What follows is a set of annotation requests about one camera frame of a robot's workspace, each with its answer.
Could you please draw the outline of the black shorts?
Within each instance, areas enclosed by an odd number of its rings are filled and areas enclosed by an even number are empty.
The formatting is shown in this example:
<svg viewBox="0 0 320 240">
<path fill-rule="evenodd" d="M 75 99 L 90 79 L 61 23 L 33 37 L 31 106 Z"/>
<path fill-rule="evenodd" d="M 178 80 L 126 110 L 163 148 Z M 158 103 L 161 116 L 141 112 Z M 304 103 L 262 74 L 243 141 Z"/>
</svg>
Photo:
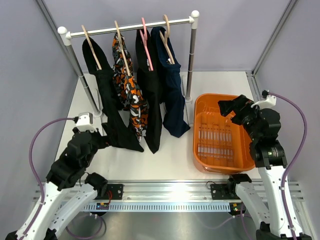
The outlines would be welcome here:
<svg viewBox="0 0 320 240">
<path fill-rule="evenodd" d="M 147 48 L 152 61 L 153 71 L 149 71 L 148 69 L 147 56 L 139 29 L 136 31 L 135 40 L 135 52 L 138 64 L 137 83 L 149 105 L 146 136 L 144 138 L 150 151 L 156 153 L 161 143 L 162 115 L 160 103 L 163 88 L 157 72 L 158 55 L 149 32 L 147 32 Z"/>
<path fill-rule="evenodd" d="M 106 136 L 109 137 L 109 145 L 142 153 L 144 149 L 138 142 L 137 137 L 125 125 L 120 116 L 119 110 L 122 104 L 113 84 L 113 69 L 100 46 L 92 38 L 90 40 L 101 65 L 101 70 L 97 67 L 87 39 L 82 43 L 82 53 L 89 74 L 95 76 L 102 103 L 102 112 L 107 116 L 107 122 L 102 123 L 102 127 L 106 132 Z"/>
</svg>

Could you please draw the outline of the navy blue shorts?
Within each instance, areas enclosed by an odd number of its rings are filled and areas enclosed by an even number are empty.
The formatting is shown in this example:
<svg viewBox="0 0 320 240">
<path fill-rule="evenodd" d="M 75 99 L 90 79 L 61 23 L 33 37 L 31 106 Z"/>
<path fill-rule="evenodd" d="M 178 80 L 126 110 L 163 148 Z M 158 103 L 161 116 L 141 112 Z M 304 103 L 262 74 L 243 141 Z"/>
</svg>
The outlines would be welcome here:
<svg viewBox="0 0 320 240">
<path fill-rule="evenodd" d="M 182 94 L 181 65 L 178 63 L 171 42 L 168 39 L 167 44 L 174 63 L 169 62 L 170 57 L 161 39 L 161 35 L 164 34 L 165 28 L 162 26 L 154 27 L 151 30 L 151 42 L 157 54 L 157 73 L 163 89 L 162 101 L 166 110 L 163 126 L 172 136 L 179 138 L 190 127 L 184 121 L 185 98 Z"/>
</svg>

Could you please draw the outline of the orange camouflage shorts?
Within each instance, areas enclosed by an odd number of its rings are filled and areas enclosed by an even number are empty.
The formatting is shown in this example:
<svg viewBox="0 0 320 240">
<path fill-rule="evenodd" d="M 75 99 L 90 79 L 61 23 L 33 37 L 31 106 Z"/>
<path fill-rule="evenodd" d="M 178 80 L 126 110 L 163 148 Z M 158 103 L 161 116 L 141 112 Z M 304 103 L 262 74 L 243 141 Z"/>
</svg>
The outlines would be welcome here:
<svg viewBox="0 0 320 240">
<path fill-rule="evenodd" d="M 149 104 L 144 99 L 142 90 L 134 77 L 132 58 L 126 48 L 125 38 L 122 35 L 121 38 L 131 76 L 127 75 L 118 35 L 115 33 L 112 41 L 112 57 L 114 60 L 112 81 L 122 104 L 121 109 L 129 112 L 128 128 L 133 131 L 137 140 L 141 141 L 147 132 Z"/>
</svg>

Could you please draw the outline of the pink hanger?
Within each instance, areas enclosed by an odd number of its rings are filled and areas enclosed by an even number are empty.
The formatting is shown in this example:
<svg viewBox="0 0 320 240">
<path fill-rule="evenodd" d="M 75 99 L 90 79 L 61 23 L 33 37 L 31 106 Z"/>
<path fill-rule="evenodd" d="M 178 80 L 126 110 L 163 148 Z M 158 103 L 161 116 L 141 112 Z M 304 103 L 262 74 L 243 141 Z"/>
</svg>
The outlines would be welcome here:
<svg viewBox="0 0 320 240">
<path fill-rule="evenodd" d="M 140 29 L 139 33 L 140 33 L 140 37 L 141 37 L 141 40 L 142 40 L 142 43 L 143 43 L 144 51 L 145 51 L 145 54 L 146 54 L 146 57 L 147 57 L 148 70 L 151 72 L 151 71 L 154 70 L 154 68 L 153 68 L 152 60 L 151 60 L 150 53 L 149 53 L 149 50 L 148 50 L 147 28 L 146 28 L 145 19 L 143 17 L 141 18 L 141 21 L 142 21 L 143 30 Z"/>
</svg>

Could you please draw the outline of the beige hanger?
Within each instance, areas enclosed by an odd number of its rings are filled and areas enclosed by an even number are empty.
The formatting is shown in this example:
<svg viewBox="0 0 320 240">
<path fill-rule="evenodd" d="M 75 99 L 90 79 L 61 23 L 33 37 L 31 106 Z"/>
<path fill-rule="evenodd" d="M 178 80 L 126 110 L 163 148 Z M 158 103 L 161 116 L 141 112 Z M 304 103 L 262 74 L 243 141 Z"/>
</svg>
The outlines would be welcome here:
<svg viewBox="0 0 320 240">
<path fill-rule="evenodd" d="M 86 38 L 86 40 L 87 40 L 87 42 L 88 42 L 88 45 L 89 45 L 89 47 L 90 47 L 90 50 L 91 50 L 91 52 L 92 52 L 92 55 L 93 55 L 94 60 L 95 60 L 95 62 L 96 62 L 96 65 L 97 65 L 98 69 L 101 70 L 101 69 L 102 69 L 101 64 L 100 64 L 100 62 L 99 62 L 99 60 L 98 60 L 98 58 L 97 58 L 97 56 L 96 56 L 95 50 L 94 50 L 94 48 L 93 48 L 91 39 L 90 39 L 90 37 L 89 37 L 89 35 L 88 35 L 87 31 L 86 31 L 86 28 L 85 28 L 85 26 L 84 26 L 83 24 L 81 25 L 81 28 L 82 28 L 82 30 L 83 30 L 83 32 L 84 32 L 85 38 Z"/>
<path fill-rule="evenodd" d="M 164 48 L 168 54 L 168 62 L 170 65 L 174 65 L 175 60 L 173 58 L 173 55 L 172 55 L 171 50 L 168 45 L 168 40 L 170 37 L 170 24 L 169 24 L 169 19 L 166 14 L 163 15 L 163 20 L 165 21 L 166 30 L 164 31 L 164 34 L 161 31 L 159 32 L 159 34 L 160 34 L 160 38 L 163 42 Z"/>
<path fill-rule="evenodd" d="M 128 66 L 128 62 L 127 62 L 127 59 L 126 59 L 126 54 L 125 54 L 124 47 L 123 47 L 122 35 L 120 33 L 118 22 L 115 20 L 114 24 L 115 24 L 115 28 L 116 28 L 116 32 L 117 32 L 119 47 L 120 47 L 122 58 L 123 58 L 124 65 L 125 65 L 125 70 L 126 70 L 127 75 L 131 76 L 131 71 L 130 71 L 130 68 Z"/>
</svg>

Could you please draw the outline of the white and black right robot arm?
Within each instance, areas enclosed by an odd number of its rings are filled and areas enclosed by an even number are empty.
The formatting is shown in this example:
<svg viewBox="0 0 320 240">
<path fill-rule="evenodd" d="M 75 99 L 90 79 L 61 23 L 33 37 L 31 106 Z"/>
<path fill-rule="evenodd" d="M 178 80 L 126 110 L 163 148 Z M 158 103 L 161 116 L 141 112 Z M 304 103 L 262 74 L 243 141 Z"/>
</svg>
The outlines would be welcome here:
<svg viewBox="0 0 320 240">
<path fill-rule="evenodd" d="M 277 95 L 263 92 L 263 100 L 253 102 L 244 95 L 232 100 L 220 100 L 218 106 L 224 117 L 234 113 L 231 122 L 242 126 L 251 139 L 250 155 L 263 182 L 267 202 L 257 194 L 247 174 L 233 174 L 227 181 L 226 192 L 242 201 L 255 226 L 258 240 L 310 240 L 304 233 L 294 209 L 288 181 L 292 167 L 284 148 L 278 141 L 280 114 L 270 107 Z"/>
</svg>

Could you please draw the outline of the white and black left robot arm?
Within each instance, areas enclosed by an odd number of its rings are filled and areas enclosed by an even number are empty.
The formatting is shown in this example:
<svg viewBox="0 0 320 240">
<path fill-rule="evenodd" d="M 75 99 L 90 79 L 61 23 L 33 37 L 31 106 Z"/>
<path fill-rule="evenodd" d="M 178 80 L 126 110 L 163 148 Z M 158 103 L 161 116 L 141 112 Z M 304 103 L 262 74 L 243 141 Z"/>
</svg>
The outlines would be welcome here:
<svg viewBox="0 0 320 240">
<path fill-rule="evenodd" d="M 94 155 L 106 145 L 98 129 L 73 129 L 74 135 L 59 158 L 51 165 L 45 184 L 40 184 L 40 198 L 20 227 L 10 232 L 8 240 L 55 240 L 69 222 L 94 199 L 103 199 L 108 181 L 98 173 L 89 174 L 77 193 L 65 204 L 64 198 L 85 174 Z"/>
</svg>

